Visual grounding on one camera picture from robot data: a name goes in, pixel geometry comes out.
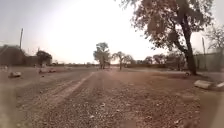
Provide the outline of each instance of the sky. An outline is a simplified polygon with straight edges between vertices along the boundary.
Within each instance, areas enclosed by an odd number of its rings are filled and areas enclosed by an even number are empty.
[[[135,32],[130,19],[133,9],[123,10],[114,0],[0,0],[0,45],[19,45],[34,55],[38,48],[65,63],[93,62],[99,42],[107,42],[111,53],[122,51],[134,59],[165,52],[152,50],[148,40]],[[213,16],[224,23],[223,0],[215,0]],[[193,48],[202,51],[202,33],[191,38]]]

